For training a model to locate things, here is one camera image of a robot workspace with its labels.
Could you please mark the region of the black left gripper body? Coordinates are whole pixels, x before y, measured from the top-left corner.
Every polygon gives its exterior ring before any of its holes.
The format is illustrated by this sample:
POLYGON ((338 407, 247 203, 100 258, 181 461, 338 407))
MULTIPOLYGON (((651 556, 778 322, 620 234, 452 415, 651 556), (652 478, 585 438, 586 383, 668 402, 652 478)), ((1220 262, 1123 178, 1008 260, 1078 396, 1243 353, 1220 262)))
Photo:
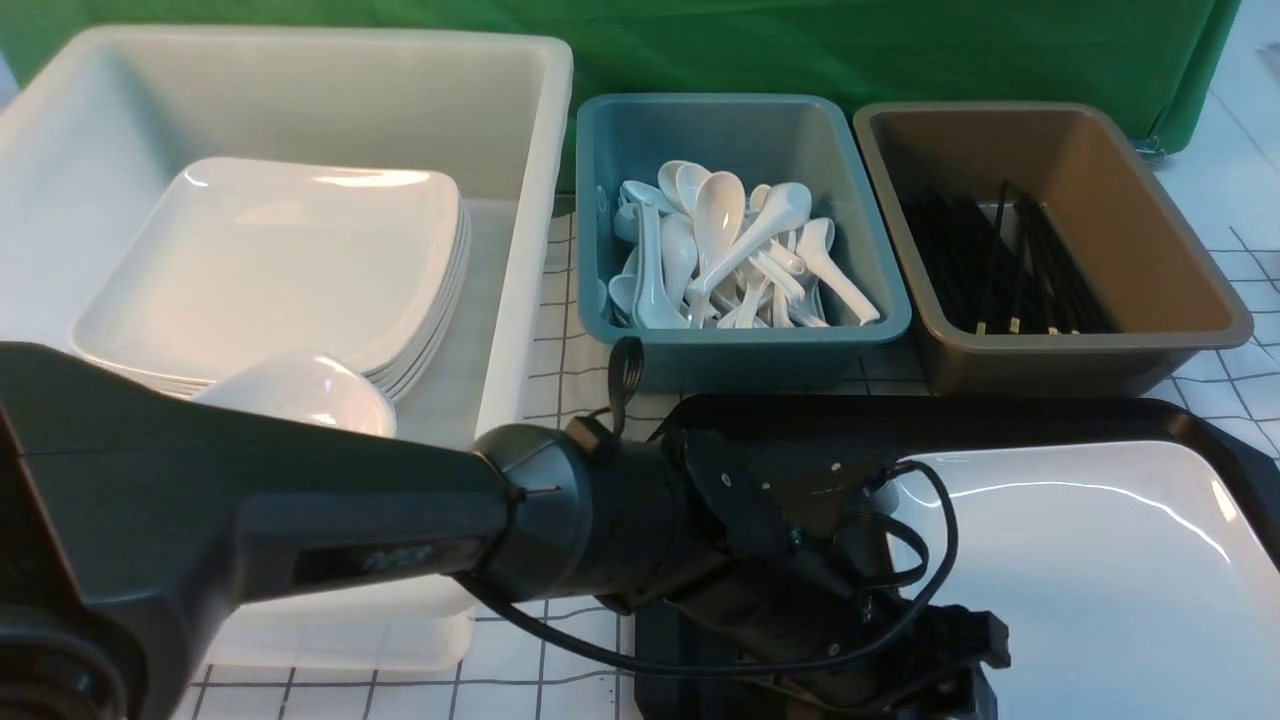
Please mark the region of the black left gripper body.
POLYGON ((660 666, 660 675, 746 682, 850 716, 995 719, 987 667, 1011 664, 1009 628, 995 614, 933 598, 957 561, 960 525, 941 475, 914 460, 876 464, 851 487, 822 491, 828 530, 791 523, 776 497, 718 434, 667 430, 660 448, 684 479, 686 568, 663 600, 728 638, 741 659, 660 666), (870 497, 918 474, 940 501, 937 568, 923 537, 873 509, 870 497))

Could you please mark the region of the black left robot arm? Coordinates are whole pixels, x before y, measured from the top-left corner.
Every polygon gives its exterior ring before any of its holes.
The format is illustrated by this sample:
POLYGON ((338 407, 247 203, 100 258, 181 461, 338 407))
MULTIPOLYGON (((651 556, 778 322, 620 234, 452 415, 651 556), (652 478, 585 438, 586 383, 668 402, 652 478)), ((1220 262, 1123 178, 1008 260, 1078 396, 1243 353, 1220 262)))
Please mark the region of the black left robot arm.
POLYGON ((933 468, 852 488, 837 533, 920 564, 868 573, 792 524, 708 429, 594 416, 456 451, 173 398, 3 343, 3 716, 166 719, 247 603, 443 575, 508 623, 649 676, 760 680, 832 712, 993 719, 1009 628, 932 600, 957 559, 933 468))

